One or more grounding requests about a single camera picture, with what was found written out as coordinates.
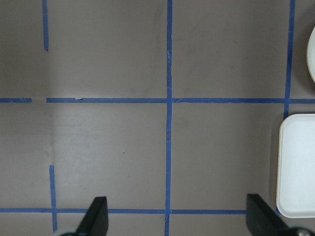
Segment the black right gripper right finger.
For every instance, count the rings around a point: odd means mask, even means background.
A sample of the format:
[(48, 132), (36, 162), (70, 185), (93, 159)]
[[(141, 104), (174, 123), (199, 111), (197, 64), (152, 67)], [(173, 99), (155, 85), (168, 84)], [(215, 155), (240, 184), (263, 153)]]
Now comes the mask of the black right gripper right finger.
[(252, 236), (289, 236), (287, 224), (258, 194), (246, 199), (246, 226)]

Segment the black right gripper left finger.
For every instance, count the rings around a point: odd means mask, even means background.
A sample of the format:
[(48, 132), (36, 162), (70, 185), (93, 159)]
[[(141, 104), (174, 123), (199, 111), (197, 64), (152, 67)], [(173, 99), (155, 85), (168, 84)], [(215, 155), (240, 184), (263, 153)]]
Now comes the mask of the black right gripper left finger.
[(77, 236), (105, 236), (108, 227), (107, 198), (95, 197), (75, 234)]

